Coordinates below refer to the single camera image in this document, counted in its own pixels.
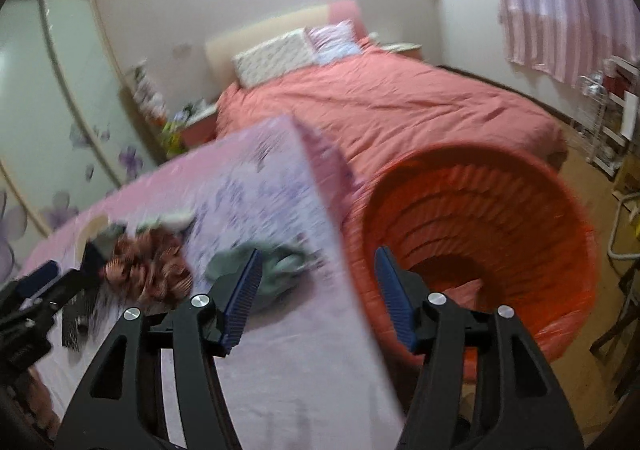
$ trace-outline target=white pillow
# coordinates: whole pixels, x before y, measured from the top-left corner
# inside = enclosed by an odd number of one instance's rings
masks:
[[[315,64],[315,51],[304,28],[254,46],[234,57],[242,87],[252,88],[291,71]]]

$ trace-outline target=baseboard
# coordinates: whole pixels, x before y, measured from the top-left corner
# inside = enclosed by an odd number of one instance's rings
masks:
[[[441,68],[441,69],[446,69],[447,71],[451,71],[453,73],[458,73],[459,75],[463,75],[463,76],[466,76],[466,77],[469,77],[469,78],[473,78],[475,80],[479,80],[480,82],[485,82],[486,84],[491,84],[494,87],[498,87],[500,89],[504,89],[504,90],[510,91],[512,93],[516,93],[516,95],[522,96],[522,97],[526,98],[527,100],[531,100],[534,104],[542,107],[547,113],[549,113],[554,118],[557,118],[561,122],[571,123],[571,118],[569,116],[565,115],[564,113],[561,113],[560,111],[558,111],[555,107],[551,107],[550,105],[545,104],[544,102],[541,102],[537,98],[533,98],[533,97],[523,93],[522,91],[518,91],[517,89],[514,89],[513,87],[509,87],[507,85],[500,84],[499,82],[494,82],[494,80],[491,80],[489,78],[485,78],[485,77],[477,75],[475,73],[471,73],[470,71],[465,71],[464,69],[452,68],[451,66],[446,66],[445,64],[440,64],[437,67]]]

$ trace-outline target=curtain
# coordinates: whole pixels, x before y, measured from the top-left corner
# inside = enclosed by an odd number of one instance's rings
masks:
[[[633,0],[501,0],[508,60],[575,85],[618,55],[638,61]]]

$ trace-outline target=pink duvet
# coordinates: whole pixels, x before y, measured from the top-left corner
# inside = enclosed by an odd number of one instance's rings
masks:
[[[218,105],[223,136],[279,114],[321,129],[356,175],[438,141],[479,140],[564,161],[558,122],[526,98],[427,64],[369,48],[244,90],[232,85]]]

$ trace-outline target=wooden floor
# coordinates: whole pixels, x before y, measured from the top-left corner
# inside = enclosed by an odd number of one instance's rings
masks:
[[[560,175],[583,203],[596,229],[601,253],[600,283],[591,316],[564,356],[552,367],[571,403],[585,440],[590,440],[608,421],[616,403],[612,394],[616,384],[613,378],[619,370],[635,326],[631,326],[620,340],[605,346],[600,358],[589,352],[591,343],[616,321],[623,302],[618,280],[630,264],[612,264],[607,258],[607,243],[618,201],[611,195],[611,182],[602,172],[585,162],[584,153],[572,145],[570,135],[567,127],[570,154]],[[616,251],[640,252],[640,243],[634,237],[634,230],[626,221],[626,215],[623,218],[625,220],[621,221],[618,228]]]

